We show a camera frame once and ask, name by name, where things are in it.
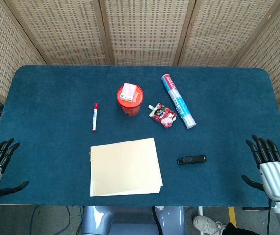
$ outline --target blue table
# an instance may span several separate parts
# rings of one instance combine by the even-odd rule
[[[160,77],[169,73],[197,125],[180,118],[164,129],[149,104],[174,105]],[[144,91],[140,112],[123,113],[116,94],[124,82]],[[97,132],[93,104],[99,103]],[[22,191],[1,204],[266,206],[263,192],[241,175],[260,181],[245,143],[251,134],[280,149],[280,112],[266,71],[257,68],[172,66],[23,66],[0,123],[0,141],[14,137],[14,153],[1,186],[22,181]],[[159,194],[90,198],[90,146],[154,137],[163,186]],[[206,154],[207,162],[178,166],[177,158]]]

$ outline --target shoe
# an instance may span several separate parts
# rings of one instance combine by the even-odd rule
[[[194,227],[209,235],[222,235],[226,226],[222,225],[221,222],[214,222],[210,218],[205,216],[196,216],[192,221]]]

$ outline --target orange cup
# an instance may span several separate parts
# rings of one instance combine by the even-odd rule
[[[136,87],[136,92],[138,92],[139,94],[136,98],[136,101],[135,102],[129,102],[129,101],[120,99],[122,89],[123,89],[123,87],[121,87],[119,89],[119,91],[117,92],[117,100],[118,100],[119,104],[121,105],[123,111],[126,114],[136,115],[139,112],[141,104],[143,102],[143,98],[144,98],[143,90],[141,89],[141,87],[137,86]]]

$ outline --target beige folder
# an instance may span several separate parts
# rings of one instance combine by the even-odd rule
[[[92,146],[90,196],[159,193],[154,138]]]

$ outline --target yellow tape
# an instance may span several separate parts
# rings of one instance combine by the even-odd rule
[[[228,213],[229,213],[229,221],[237,227],[237,222],[236,222],[236,213],[234,211],[234,207],[228,207]]]

